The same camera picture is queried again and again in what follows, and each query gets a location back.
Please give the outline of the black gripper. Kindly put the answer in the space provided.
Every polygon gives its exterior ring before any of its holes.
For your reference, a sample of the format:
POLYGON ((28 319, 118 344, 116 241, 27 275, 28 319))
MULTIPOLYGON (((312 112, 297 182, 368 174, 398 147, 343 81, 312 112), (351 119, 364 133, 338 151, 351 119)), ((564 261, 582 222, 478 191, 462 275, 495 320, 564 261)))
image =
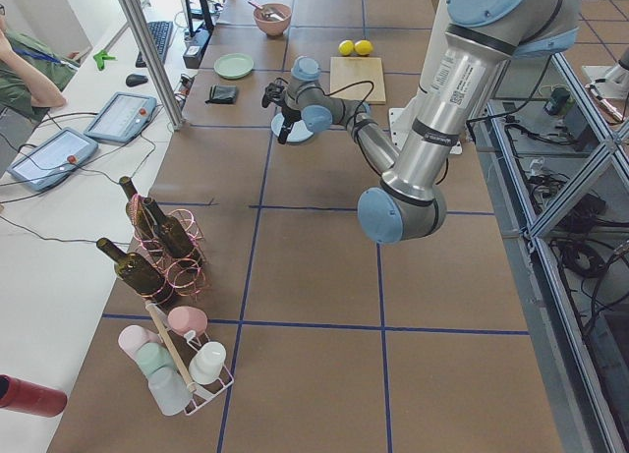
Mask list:
POLYGON ((281 99, 281 114, 283 122, 278 130, 278 142, 285 144, 293 130, 294 124, 302 119, 301 110, 288 91, 283 93, 281 99))

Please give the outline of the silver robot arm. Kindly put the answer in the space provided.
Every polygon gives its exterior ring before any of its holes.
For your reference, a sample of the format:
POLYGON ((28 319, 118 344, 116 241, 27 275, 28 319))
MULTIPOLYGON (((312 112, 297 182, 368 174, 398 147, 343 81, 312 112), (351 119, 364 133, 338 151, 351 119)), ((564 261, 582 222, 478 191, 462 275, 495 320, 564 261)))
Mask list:
POLYGON ((436 232, 446 215, 437 176, 474 109, 486 105, 485 90, 497 67, 512 58, 565 51, 576 40, 581 0, 439 0, 428 60, 429 85, 419 89, 416 116, 402 147, 396 147, 363 100, 335 98, 319 84, 316 60, 301 56, 287 82, 269 84, 262 99, 280 106, 285 143, 294 123, 314 133, 342 126, 378 173, 364 191, 358 218, 380 244, 436 232))

